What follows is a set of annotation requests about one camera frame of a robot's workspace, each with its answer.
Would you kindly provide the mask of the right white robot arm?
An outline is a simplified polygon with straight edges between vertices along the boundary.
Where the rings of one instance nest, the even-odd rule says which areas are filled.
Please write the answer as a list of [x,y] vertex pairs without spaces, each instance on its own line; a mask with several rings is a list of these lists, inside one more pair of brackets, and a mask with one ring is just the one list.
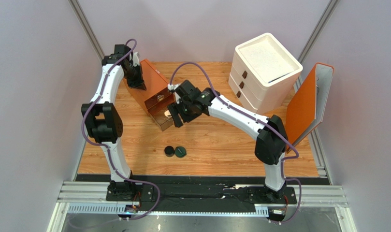
[[182,127],[203,114],[230,123],[255,140],[254,153],[264,164],[266,187],[275,192],[284,188],[281,160],[285,156],[287,136],[279,117],[257,115],[209,87],[200,91],[188,80],[168,84],[167,89],[175,99],[167,107],[175,127]]

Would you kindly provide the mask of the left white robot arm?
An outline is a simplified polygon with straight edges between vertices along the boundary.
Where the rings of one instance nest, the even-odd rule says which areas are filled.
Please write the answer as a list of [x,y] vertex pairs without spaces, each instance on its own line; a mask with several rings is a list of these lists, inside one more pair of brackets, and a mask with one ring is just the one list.
[[130,199],[136,194],[136,186],[122,151],[123,122],[115,100],[121,80],[129,88],[146,90],[142,66],[138,53],[126,44],[116,44],[114,52],[105,56],[101,64],[97,91],[90,103],[81,106],[82,134],[88,143],[101,147],[107,158],[111,170],[108,194]]

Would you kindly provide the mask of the gold round jar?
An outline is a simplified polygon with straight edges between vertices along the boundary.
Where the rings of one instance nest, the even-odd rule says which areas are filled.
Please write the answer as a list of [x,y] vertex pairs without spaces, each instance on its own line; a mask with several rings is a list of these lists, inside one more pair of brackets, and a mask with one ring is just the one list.
[[169,110],[164,111],[164,115],[165,115],[166,117],[172,117],[172,115],[171,115],[171,113],[170,113]]

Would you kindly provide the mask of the clear bottom drawer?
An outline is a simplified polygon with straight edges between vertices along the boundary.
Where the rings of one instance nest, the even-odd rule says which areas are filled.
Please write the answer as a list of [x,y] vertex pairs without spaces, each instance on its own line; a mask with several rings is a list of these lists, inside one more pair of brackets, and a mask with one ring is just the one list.
[[170,126],[174,125],[173,119],[164,115],[164,111],[166,110],[168,110],[167,105],[155,105],[148,110],[149,116],[152,118],[152,120],[160,128],[161,131],[165,131]]

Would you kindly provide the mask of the orange drawer box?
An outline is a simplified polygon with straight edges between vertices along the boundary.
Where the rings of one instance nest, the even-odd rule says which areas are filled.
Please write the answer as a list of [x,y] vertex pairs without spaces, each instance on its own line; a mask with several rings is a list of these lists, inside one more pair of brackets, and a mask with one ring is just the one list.
[[174,95],[168,91],[169,81],[149,60],[140,61],[146,90],[127,87],[128,92],[142,107],[147,115],[164,110],[174,102]]

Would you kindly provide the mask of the dark green round compact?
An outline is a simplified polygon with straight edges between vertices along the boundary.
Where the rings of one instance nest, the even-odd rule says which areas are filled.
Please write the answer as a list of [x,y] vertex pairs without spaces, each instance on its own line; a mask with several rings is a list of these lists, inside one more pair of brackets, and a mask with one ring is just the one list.
[[177,146],[174,150],[174,154],[178,158],[183,158],[187,155],[187,150],[183,146]]

